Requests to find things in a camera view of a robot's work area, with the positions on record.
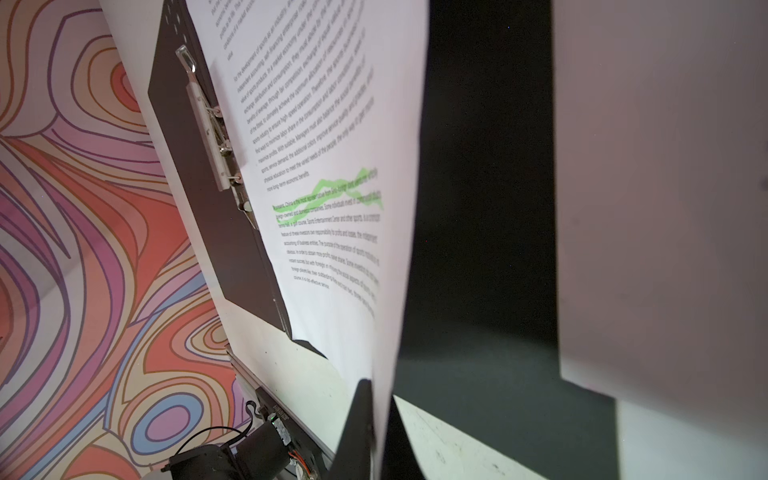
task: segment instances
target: dark background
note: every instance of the dark background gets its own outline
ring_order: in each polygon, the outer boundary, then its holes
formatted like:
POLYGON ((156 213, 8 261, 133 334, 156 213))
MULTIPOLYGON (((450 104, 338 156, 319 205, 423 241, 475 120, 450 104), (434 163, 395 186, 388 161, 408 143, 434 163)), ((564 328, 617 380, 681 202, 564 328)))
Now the dark background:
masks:
POLYGON ((618 478, 614 400, 560 377, 551 6, 429 21, 395 394, 550 480, 618 478))

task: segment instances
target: colorful wavy pattern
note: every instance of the colorful wavy pattern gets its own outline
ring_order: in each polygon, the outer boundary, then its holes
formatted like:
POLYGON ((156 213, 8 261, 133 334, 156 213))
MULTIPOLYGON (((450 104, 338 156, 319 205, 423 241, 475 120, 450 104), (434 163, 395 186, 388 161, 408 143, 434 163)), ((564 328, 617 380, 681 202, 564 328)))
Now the colorful wavy pattern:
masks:
POLYGON ((0 477, 140 478, 243 423, 226 338, 98 1, 0 22, 0 477))

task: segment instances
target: white paper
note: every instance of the white paper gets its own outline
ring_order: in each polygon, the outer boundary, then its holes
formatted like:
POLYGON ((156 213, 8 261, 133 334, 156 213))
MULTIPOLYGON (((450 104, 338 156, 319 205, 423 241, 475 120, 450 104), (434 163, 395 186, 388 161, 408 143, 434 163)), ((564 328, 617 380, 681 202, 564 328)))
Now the white paper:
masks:
POLYGON ((768 3, 554 3, 561 371, 768 425, 768 3))
POLYGON ((373 378, 380 441, 410 262, 427 2, 187 5, 294 339, 350 392, 373 378))

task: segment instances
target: metal clip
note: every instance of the metal clip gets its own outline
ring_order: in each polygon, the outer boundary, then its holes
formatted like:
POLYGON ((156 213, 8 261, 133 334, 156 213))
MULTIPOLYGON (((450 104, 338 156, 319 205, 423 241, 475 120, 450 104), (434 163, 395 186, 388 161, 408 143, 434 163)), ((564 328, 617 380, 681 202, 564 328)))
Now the metal clip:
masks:
POLYGON ((227 137, 224 127, 223 115, 218 105, 211 107, 208 99, 197 82, 197 63, 186 45, 176 49, 176 56, 187 72, 189 83, 187 94, 189 95, 192 111, 194 112, 200 136, 203 138, 205 150, 213 170, 216 186, 219 191, 232 190, 237 209, 245 214, 251 226, 259 230, 253 208, 248 200, 248 195, 243 185, 243 178, 237 169, 237 162, 233 157, 232 144, 227 137))

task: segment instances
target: clipboard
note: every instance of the clipboard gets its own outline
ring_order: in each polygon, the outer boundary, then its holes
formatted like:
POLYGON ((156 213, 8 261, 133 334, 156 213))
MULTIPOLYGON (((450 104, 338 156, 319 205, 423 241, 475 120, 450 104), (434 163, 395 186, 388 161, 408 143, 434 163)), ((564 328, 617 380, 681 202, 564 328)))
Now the clipboard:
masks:
MULTIPOLYGON (((186 2, 165 0, 148 94, 224 298, 293 339, 186 2)), ((310 343, 294 342, 322 355, 310 343)))

